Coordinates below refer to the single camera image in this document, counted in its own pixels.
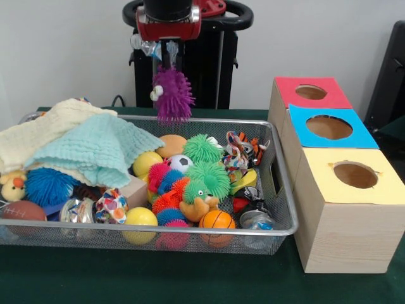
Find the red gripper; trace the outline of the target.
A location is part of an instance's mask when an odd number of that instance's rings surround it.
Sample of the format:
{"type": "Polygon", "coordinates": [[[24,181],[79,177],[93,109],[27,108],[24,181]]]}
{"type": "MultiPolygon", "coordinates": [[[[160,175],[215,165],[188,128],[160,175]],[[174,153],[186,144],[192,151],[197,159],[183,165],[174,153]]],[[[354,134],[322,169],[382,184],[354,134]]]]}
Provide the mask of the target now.
{"type": "Polygon", "coordinates": [[[137,30],[143,41],[161,40],[161,61],[163,68],[170,67],[167,40],[164,39],[179,39],[176,41],[175,68],[181,72],[183,70],[183,41],[197,39],[201,31],[202,17],[199,6],[192,5],[189,15],[185,19],[175,22],[153,20],[146,15],[144,6],[137,8],[135,16],[137,30]]]}

